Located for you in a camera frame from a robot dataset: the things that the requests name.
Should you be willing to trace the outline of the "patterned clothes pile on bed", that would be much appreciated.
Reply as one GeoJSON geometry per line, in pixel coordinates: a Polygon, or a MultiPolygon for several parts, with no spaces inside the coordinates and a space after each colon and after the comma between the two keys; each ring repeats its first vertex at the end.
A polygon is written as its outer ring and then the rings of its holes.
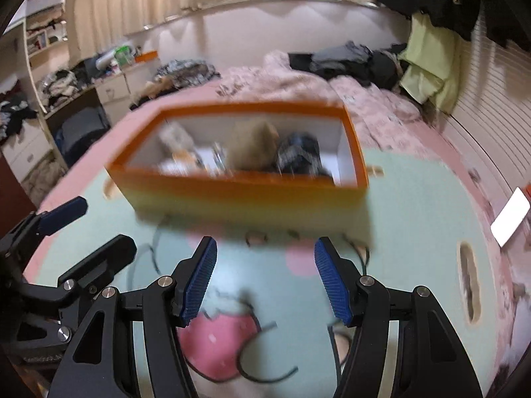
{"type": "Polygon", "coordinates": [[[219,78],[220,72],[205,60],[173,59],[160,67],[153,79],[133,95],[129,109],[136,110],[148,101],[219,78]]]}

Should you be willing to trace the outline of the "pink crumpled blanket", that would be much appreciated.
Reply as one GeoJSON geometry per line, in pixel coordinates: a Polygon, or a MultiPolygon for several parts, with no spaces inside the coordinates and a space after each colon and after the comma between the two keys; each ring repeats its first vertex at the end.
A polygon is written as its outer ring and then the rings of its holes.
{"type": "Polygon", "coordinates": [[[319,101],[344,106],[363,147],[417,157],[429,155],[408,128],[420,120],[420,112],[411,101],[374,84],[364,87],[350,76],[327,81],[294,70],[288,54],[279,50],[266,54],[261,67],[230,68],[216,93],[225,101],[319,101]]]}

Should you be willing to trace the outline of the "smartphone with lit screen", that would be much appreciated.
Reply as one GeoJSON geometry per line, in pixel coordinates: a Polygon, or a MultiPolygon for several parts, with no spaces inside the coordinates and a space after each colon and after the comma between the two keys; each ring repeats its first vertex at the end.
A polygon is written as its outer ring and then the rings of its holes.
{"type": "Polygon", "coordinates": [[[517,188],[491,224],[492,236],[500,248],[511,239],[529,212],[530,199],[517,188]]]}

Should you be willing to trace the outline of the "light green hanging garment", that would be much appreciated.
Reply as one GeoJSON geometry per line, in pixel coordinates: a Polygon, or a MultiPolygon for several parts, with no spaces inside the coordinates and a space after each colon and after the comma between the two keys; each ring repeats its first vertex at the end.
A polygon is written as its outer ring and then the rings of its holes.
{"type": "Polygon", "coordinates": [[[419,104],[430,101],[451,114],[459,94],[462,42],[457,33],[435,27],[428,15],[412,15],[411,35],[400,54],[409,66],[400,86],[419,104]]]}

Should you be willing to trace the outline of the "orange cardboard box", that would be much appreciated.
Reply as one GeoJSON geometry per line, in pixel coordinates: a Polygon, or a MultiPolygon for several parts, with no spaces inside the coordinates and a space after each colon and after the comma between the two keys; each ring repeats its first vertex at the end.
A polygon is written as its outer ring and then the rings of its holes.
{"type": "Polygon", "coordinates": [[[130,136],[106,166],[138,212],[164,213],[250,230],[276,227],[319,236],[353,233],[369,220],[369,180],[354,125],[340,104],[315,101],[220,102],[165,106],[130,136]],[[308,133],[317,139],[328,176],[264,171],[214,174],[213,143],[226,143],[239,123],[265,119],[280,138],[308,133]],[[167,174],[157,134],[178,123],[195,142],[201,171],[167,174]]]}

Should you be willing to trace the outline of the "pile of dark clothes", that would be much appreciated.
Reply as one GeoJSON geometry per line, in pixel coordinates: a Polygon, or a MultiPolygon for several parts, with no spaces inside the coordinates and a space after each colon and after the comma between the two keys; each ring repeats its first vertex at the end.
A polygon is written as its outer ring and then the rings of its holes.
{"type": "Polygon", "coordinates": [[[327,81],[339,76],[354,78],[360,85],[375,85],[392,90],[409,67],[399,60],[406,43],[392,44],[389,48],[370,49],[348,41],[315,53],[289,53],[291,69],[319,76],[327,81]]]}

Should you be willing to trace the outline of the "dark blue satin cloth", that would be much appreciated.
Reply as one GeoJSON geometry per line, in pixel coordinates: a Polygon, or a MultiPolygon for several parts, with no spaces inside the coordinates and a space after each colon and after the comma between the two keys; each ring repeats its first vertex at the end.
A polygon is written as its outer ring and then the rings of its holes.
{"type": "Polygon", "coordinates": [[[276,168],[280,174],[332,178],[322,165],[317,138],[308,132],[292,132],[280,143],[276,168]]]}

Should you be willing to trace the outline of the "brown plush toy keychain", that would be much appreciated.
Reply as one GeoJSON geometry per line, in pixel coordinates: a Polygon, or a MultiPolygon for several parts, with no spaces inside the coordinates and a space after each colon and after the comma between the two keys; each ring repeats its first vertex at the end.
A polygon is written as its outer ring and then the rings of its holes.
{"type": "Polygon", "coordinates": [[[225,165],[231,171],[262,171],[276,157],[279,134],[265,119],[235,124],[226,143],[225,165]]]}

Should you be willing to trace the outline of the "white desk with drawers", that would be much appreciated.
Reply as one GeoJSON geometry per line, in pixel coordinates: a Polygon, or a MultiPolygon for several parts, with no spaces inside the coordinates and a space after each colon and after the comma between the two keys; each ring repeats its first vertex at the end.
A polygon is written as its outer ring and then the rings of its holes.
{"type": "Polygon", "coordinates": [[[160,59],[155,50],[140,55],[132,66],[95,80],[62,104],[46,110],[44,119],[48,127],[57,128],[79,110],[95,106],[102,107],[110,124],[115,125],[129,112],[131,99],[152,79],[159,66],[160,59]]]}

